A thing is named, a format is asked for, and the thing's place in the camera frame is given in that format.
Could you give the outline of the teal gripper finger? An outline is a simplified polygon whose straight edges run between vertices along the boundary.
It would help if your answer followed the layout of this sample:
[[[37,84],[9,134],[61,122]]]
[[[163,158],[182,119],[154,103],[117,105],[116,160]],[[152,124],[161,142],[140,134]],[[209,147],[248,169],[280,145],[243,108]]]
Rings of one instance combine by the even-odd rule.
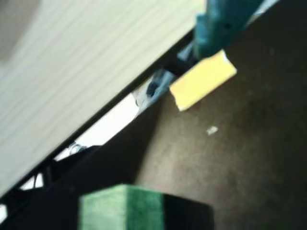
[[[208,0],[196,17],[193,53],[208,58],[222,50],[246,25],[277,3],[276,0]]]

